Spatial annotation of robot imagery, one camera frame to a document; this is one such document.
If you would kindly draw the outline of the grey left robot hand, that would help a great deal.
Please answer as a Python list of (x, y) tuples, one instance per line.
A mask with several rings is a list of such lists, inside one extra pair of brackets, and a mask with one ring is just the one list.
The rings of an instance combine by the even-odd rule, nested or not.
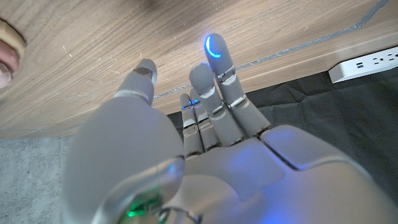
[(62, 173), (66, 223), (396, 223), (397, 205), (350, 156), (244, 94), (222, 36), (180, 98), (184, 134), (153, 108), (144, 59), (76, 133)]

